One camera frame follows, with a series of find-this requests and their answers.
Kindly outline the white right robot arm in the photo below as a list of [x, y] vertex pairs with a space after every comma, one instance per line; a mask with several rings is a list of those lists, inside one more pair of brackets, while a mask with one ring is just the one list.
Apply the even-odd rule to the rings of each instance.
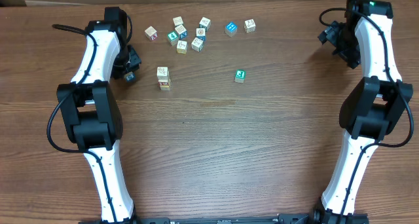
[[350, 68], [362, 68], [362, 78], [344, 100], [339, 113], [343, 128], [342, 148], [332, 178], [308, 223], [368, 223], [365, 214], [355, 214], [355, 199], [367, 165], [385, 136], [403, 113], [409, 119], [407, 144], [414, 133], [409, 107], [411, 84], [397, 70], [392, 47], [393, 10], [389, 2], [346, 0], [345, 22], [326, 24], [318, 39], [330, 42], [334, 53]]

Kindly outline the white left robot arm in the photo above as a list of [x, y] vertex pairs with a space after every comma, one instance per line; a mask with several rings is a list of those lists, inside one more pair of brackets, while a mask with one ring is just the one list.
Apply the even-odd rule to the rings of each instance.
[[101, 203], [99, 223], [137, 223], [120, 161], [122, 115], [110, 87], [111, 79], [134, 81], [141, 64], [129, 44], [131, 18], [119, 7], [107, 7], [103, 20], [93, 20], [84, 29], [60, 24], [53, 28], [84, 35], [86, 50], [70, 83], [58, 86], [47, 139], [52, 140], [52, 122], [61, 113], [67, 137], [76, 144], [67, 153], [84, 155], [94, 176]]

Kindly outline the blue sided wooden block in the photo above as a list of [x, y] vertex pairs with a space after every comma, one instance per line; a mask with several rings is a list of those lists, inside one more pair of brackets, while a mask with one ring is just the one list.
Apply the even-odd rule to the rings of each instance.
[[133, 83], [136, 81], [136, 75], [130, 71], [124, 75], [124, 79], [127, 83]]

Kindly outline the red E wooden block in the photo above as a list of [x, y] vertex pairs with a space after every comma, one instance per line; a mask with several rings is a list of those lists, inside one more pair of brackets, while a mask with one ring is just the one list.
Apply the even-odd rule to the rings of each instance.
[[170, 87], [171, 86], [171, 80], [159, 80], [158, 81], [158, 83], [159, 83], [159, 85], [160, 85], [160, 87], [166, 87], [166, 88], [168, 88], [168, 87]]

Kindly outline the number 3 wooden block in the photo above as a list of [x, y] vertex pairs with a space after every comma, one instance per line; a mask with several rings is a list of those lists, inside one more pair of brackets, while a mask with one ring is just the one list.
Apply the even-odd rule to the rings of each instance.
[[168, 81], [170, 78], [168, 67], [157, 67], [156, 76], [159, 81]]

